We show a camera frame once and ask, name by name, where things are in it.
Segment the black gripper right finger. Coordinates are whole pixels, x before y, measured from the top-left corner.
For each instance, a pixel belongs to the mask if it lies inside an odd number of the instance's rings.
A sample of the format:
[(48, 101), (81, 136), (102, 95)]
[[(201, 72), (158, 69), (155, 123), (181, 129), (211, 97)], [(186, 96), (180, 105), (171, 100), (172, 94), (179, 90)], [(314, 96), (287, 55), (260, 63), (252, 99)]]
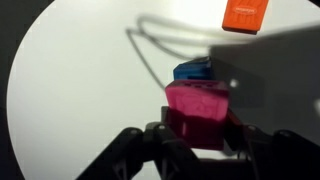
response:
[(320, 146), (293, 131), (268, 134), (228, 110), (225, 140), (244, 155), (255, 180), (320, 180)]

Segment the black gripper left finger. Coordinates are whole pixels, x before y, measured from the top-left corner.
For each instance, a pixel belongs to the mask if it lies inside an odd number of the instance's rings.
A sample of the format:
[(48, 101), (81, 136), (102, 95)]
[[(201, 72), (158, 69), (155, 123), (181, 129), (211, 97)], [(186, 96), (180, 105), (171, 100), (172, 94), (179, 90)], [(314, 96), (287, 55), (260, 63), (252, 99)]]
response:
[(123, 129), (76, 180), (132, 180), (149, 161), (155, 163), (161, 180), (197, 180), (199, 159), (169, 126), (182, 117), (163, 107), (162, 120), (148, 123), (144, 131)]

